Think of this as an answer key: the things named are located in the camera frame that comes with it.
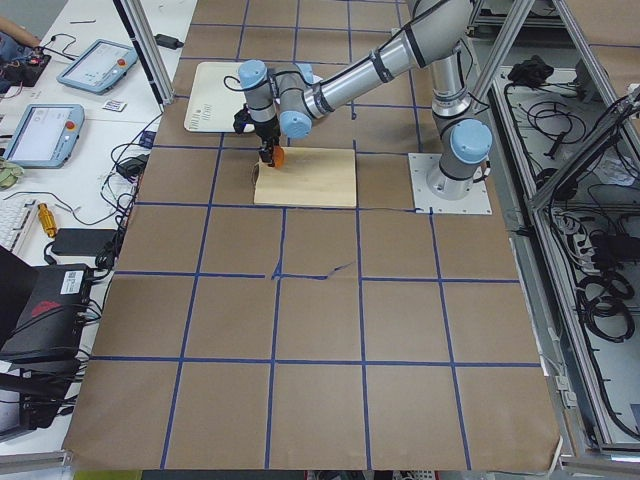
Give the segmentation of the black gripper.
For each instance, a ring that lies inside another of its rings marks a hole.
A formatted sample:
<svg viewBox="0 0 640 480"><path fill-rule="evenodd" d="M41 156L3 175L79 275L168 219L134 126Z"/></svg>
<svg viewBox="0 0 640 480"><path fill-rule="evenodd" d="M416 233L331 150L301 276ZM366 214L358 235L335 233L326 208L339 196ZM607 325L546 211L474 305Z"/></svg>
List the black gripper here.
<svg viewBox="0 0 640 480"><path fill-rule="evenodd" d="M255 132L262 144L259 148L260 160L269 167L275 166L274 149L280 141L280 125L275 107L249 109Z"/></svg>

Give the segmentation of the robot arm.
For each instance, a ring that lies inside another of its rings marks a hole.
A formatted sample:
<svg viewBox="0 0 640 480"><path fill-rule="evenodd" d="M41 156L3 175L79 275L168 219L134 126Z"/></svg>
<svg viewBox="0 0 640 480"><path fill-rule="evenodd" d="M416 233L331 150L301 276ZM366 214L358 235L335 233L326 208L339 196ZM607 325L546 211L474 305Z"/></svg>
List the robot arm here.
<svg viewBox="0 0 640 480"><path fill-rule="evenodd" d="M282 166L281 139L306 138L312 127L354 100L413 70L431 75L433 118L441 137L471 117L477 95L470 92L461 50L475 4L472 1L411 1L410 18L362 58L317 80L309 63L269 66L259 59L240 64L235 92L244 97L233 118L242 134L252 126L263 165Z"/></svg>

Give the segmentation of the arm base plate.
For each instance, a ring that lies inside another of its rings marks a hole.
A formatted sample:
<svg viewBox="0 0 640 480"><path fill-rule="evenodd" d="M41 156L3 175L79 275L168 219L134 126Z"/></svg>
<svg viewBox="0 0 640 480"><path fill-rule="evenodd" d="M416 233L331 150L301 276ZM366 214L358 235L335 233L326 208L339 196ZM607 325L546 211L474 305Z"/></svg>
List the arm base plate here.
<svg viewBox="0 0 640 480"><path fill-rule="evenodd" d="M440 169L440 154L409 153L413 204L417 213L491 215L482 167L466 180L453 180Z"/></svg>

